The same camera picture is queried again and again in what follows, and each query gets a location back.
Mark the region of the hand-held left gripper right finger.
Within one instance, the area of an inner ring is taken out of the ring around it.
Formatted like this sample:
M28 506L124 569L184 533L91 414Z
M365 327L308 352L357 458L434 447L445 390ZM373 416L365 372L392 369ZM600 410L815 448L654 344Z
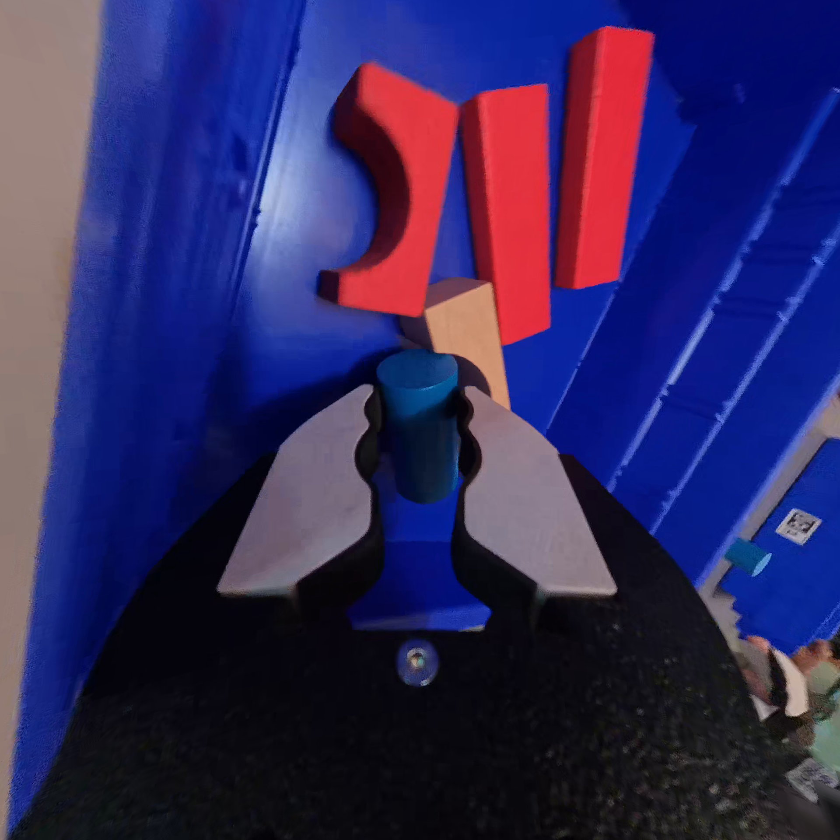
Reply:
M538 614L546 601L617 593L558 450L470 385L458 396L455 577L493 613Z

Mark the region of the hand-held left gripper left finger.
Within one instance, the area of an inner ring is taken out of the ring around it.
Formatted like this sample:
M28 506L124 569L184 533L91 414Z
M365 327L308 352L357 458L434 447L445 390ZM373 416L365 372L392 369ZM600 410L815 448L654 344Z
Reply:
M344 613L380 578L382 401L362 384L279 446L217 584L225 597L278 596L301 614Z

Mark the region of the blue plastic bin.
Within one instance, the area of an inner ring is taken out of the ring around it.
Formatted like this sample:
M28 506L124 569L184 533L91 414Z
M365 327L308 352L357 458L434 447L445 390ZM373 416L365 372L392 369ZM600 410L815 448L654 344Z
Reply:
M153 567L401 339L321 274L385 216L333 109L373 62L549 90L545 331L511 408L701 582L838 383L838 2L104 2L28 654L91 668ZM654 36L621 266L552 287L573 46Z
M837 632L838 439L839 399L834 394L783 458L736 535L772 552L766 569L751 577L731 567L723 554L697 584L731 644L739 637L764 636L792 653ZM822 519L803 546L774 532L793 508Z

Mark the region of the blue wooden cylinder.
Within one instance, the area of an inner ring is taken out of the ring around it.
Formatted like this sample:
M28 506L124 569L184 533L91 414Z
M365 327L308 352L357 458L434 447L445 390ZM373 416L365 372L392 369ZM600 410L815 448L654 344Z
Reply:
M458 480L455 358L430 350L402 350L378 365L376 377L396 490L417 504L445 499Z
M772 552L750 540L736 538L728 546L723 557L731 567L755 577L766 569L772 559Z

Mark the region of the long natural wooden block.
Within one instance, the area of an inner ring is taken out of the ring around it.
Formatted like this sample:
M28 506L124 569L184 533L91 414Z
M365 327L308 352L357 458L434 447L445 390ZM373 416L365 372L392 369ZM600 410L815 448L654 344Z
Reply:
M459 389L474 386L511 408L495 293L489 282L463 277L441 280L427 288L420 316L398 320L407 342L455 358Z

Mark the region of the square printed tag sticker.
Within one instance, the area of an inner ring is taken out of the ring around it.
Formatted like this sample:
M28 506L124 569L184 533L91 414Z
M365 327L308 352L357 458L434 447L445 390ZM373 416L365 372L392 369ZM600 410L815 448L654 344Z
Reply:
M802 509L793 508L788 511L774 532L795 545L803 546L822 523L823 520L816 515Z

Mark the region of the red rectangular wooden block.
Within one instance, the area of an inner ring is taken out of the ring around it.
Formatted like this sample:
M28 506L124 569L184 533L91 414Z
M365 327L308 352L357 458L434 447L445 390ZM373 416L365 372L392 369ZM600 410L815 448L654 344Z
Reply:
M550 144L546 84L483 91L459 134L479 280L492 285L504 346L550 327Z
M598 28L570 50L554 284L619 279L655 36Z

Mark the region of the red wooden arch block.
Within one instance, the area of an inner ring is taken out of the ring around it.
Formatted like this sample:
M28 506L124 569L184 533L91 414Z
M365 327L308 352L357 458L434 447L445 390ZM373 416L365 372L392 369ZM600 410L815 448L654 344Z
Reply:
M377 225L357 261L320 272L318 294L345 308L415 318L425 309L459 107L374 62L333 109L335 138L372 176Z

